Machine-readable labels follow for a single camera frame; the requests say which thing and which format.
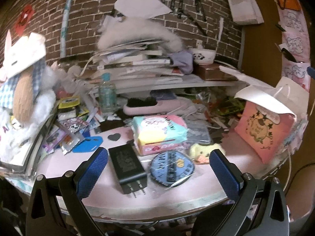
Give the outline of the light blue wall pipe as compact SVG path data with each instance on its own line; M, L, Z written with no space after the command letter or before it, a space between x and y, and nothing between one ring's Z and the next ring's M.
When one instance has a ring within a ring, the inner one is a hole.
M66 0L64 12L62 15L61 32L60 32L60 58L66 56L66 35L68 29L68 19L71 9L72 0Z

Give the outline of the brown wooden box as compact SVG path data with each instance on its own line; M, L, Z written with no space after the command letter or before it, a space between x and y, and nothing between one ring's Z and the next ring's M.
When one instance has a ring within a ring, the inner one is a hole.
M220 71L219 64L196 65L194 74L206 81L229 81L237 80L235 76Z

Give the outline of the blue plastic tag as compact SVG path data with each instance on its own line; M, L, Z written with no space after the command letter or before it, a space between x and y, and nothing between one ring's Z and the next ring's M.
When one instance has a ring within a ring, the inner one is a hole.
M103 143L101 136L86 137L84 141L78 144L73 150L73 153L87 153L96 151Z

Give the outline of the clear plastic water bottle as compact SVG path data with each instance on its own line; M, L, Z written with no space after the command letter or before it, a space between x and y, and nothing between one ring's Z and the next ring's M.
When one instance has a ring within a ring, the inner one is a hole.
M116 86L110 79L110 73L101 76L102 83L99 85L99 105L103 114L114 113L117 108Z

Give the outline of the white plush dog toy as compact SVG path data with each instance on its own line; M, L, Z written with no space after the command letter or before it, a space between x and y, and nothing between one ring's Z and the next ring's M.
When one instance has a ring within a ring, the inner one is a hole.
M32 32L13 44L7 32L1 67L1 161L27 148L55 102L55 72L46 63L45 37Z

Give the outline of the yellow dog plush keychain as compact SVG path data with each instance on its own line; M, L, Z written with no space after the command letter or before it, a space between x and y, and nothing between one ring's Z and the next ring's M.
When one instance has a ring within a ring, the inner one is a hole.
M208 146L202 146L201 144L196 143L190 147L188 156L196 164L207 164L209 162L210 153L216 149L220 150L224 155L226 155L226 151L220 144L215 143Z

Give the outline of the red paper wall decoration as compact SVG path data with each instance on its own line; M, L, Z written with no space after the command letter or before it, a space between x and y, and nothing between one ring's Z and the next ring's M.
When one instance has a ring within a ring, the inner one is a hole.
M30 4L26 5L21 14L19 15L16 24L14 26L15 31L18 36L22 36L23 32L27 26L27 24L30 22L32 16L34 15L34 10Z

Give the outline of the stack of books and papers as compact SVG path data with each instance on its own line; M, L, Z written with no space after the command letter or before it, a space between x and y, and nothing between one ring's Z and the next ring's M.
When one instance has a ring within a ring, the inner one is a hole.
M118 87L174 84L184 81L162 47L162 40L132 41L98 51L76 77L97 84L104 73Z

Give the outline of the white panda bowl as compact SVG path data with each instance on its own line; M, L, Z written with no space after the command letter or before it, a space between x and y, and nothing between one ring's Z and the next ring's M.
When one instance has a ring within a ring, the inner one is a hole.
M214 63L216 56L215 50L191 49L191 52L193 53L193 59L196 64L211 65Z

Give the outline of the round blue badge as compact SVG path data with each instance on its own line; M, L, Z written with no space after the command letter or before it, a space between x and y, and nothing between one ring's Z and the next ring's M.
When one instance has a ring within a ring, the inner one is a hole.
M170 150L156 155L148 172L153 182L169 189L185 183L194 174L195 164L182 152Z

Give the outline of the pastel tissue pack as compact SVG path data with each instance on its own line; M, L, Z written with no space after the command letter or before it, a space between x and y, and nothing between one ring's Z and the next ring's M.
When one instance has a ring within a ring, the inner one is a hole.
M172 150L187 141L186 122L175 115L136 116L131 128L134 145L141 156Z

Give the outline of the white paper sheet on wall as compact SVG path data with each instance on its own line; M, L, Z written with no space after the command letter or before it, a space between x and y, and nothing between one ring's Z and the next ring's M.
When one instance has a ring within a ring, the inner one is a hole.
M114 9L128 18L151 19L172 12L160 0L117 0Z

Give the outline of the white shelf board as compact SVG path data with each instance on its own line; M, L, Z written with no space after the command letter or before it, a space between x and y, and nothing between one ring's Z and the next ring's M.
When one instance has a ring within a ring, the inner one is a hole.
M182 88L193 88L193 87L221 87L221 86L235 86L241 83L239 80L231 81L201 81L197 83L174 83L174 84L161 84L161 85L151 85L151 86L135 86L135 87L117 87L118 94L124 93L134 93L143 92L151 90L161 90L161 89L182 89Z

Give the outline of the white hanging paper bag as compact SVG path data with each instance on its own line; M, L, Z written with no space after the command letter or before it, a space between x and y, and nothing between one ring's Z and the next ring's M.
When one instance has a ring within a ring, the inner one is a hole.
M264 19L256 0L228 0L233 22L237 25L259 25Z

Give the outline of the pink cartoon hanging organizer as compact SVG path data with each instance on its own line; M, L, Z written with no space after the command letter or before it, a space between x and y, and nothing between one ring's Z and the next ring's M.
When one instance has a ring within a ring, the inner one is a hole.
M309 91L311 77L307 68L310 67L310 40L304 13L290 9L279 9L278 12L280 26L284 29L279 48L293 56L291 59L283 56L281 75Z

